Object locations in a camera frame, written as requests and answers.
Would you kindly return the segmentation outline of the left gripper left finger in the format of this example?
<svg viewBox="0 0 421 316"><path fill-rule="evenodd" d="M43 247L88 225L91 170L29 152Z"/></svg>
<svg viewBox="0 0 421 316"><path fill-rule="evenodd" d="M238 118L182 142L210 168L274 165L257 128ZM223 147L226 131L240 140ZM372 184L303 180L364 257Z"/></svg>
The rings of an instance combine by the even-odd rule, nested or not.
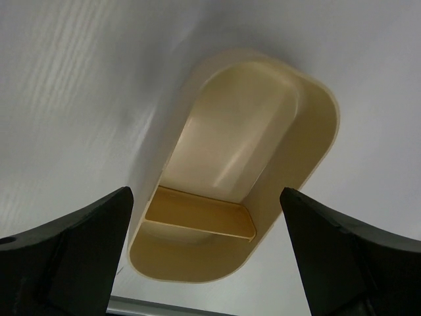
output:
<svg viewBox="0 0 421 316"><path fill-rule="evenodd" d="M105 315L134 197L92 204L1 239L2 315Z"/></svg>

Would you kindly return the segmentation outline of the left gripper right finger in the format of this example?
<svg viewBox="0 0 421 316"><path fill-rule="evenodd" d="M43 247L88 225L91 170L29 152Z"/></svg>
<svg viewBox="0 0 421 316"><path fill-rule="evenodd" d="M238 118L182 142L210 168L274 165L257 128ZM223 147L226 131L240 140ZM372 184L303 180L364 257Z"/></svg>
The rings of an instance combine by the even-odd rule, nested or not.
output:
<svg viewBox="0 0 421 316"><path fill-rule="evenodd" d="M420 314L420 241L293 188L280 204L312 315Z"/></svg>

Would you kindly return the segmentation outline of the beige lunch box base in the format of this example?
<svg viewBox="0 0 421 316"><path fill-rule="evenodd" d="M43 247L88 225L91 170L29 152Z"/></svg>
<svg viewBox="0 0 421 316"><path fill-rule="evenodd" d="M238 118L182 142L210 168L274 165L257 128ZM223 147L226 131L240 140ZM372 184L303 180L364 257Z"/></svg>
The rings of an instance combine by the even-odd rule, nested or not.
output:
<svg viewBox="0 0 421 316"><path fill-rule="evenodd" d="M202 60L175 96L156 179L128 233L128 262L160 281L205 283L245 264L335 141L321 81L251 49Z"/></svg>

